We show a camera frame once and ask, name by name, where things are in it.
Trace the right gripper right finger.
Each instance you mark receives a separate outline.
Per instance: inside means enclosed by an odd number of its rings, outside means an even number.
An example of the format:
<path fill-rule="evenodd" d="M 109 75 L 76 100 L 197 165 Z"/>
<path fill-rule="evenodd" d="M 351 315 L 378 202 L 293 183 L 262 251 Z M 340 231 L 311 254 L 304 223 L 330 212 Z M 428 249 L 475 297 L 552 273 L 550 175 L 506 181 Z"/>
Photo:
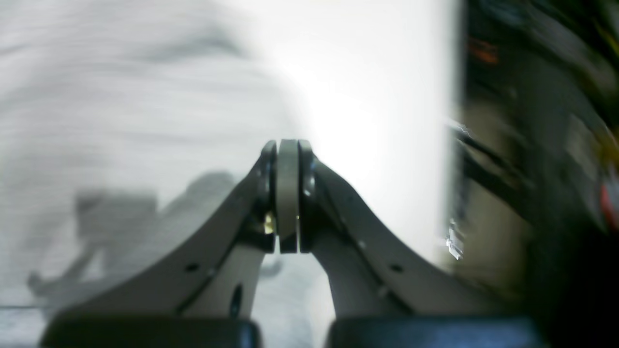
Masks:
<path fill-rule="evenodd" d="M 528 317 L 409 249 L 305 140 L 296 160 L 297 250 L 331 287 L 328 348 L 544 348 Z"/>

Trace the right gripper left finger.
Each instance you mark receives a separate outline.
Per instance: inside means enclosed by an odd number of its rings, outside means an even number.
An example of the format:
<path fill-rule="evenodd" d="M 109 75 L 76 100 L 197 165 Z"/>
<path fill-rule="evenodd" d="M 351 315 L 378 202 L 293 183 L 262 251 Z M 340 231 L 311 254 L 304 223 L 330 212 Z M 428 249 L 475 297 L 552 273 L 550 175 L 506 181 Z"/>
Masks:
<path fill-rule="evenodd" d="M 57 315 L 43 348 L 261 348 L 250 320 L 275 205 L 277 143 L 179 247 L 126 282 Z"/>

